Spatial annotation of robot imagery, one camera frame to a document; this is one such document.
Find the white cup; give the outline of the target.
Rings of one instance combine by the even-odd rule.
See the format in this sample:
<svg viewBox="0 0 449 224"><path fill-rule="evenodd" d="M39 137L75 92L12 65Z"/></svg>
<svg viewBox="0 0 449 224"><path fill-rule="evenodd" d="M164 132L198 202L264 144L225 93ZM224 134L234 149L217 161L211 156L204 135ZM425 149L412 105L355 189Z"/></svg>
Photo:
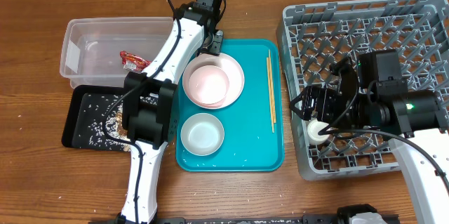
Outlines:
<svg viewBox="0 0 449 224"><path fill-rule="evenodd" d="M307 125L307 134L310 145L320 145L327 141L328 135L319 135L319 131L327 127L328 124L317 119L312 119Z"/></svg>

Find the red snack wrapper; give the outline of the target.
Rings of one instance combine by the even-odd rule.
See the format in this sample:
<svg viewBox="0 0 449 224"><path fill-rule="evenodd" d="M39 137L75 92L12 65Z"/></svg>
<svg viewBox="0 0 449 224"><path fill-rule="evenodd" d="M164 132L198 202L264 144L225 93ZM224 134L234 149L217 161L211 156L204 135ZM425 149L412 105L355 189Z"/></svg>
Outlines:
<svg viewBox="0 0 449 224"><path fill-rule="evenodd" d="M123 68L128 71L141 72L144 68L148 67L151 64L149 60L145 60L140 56L128 53L126 51L121 51L119 55Z"/></svg>

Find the grey bowl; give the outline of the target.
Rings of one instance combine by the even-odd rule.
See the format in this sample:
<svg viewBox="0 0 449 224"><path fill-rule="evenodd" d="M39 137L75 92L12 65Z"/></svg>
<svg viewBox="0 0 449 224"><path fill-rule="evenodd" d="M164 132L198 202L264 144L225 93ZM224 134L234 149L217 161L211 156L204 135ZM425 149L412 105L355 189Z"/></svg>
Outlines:
<svg viewBox="0 0 449 224"><path fill-rule="evenodd" d="M225 139L221 121L208 113L189 117L180 129L180 140L184 148L196 156L208 156L217 152Z"/></svg>

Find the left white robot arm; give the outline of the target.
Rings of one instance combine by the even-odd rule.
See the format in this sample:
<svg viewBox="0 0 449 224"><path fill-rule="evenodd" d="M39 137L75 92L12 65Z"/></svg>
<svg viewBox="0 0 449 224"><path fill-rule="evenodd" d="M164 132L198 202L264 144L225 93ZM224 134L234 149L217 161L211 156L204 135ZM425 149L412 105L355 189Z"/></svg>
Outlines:
<svg viewBox="0 0 449 224"><path fill-rule="evenodd" d="M190 58L213 43L225 9L226 0L193 0L173 8L173 29L155 60L126 76L125 93L114 105L122 106L131 163L126 202L115 223L156 220L161 162L177 125L171 117L177 84Z"/></svg>

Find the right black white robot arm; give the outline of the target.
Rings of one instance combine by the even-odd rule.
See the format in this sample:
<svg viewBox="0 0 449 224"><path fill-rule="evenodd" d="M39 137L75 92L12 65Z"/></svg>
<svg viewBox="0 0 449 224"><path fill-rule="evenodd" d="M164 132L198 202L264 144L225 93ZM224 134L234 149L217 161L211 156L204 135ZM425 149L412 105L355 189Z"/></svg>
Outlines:
<svg viewBox="0 0 449 224"><path fill-rule="evenodd" d="M299 118L317 119L313 136L381 136L406 180L419 223L448 222L448 122L431 91L362 94L358 84L339 90L308 86L290 102Z"/></svg>

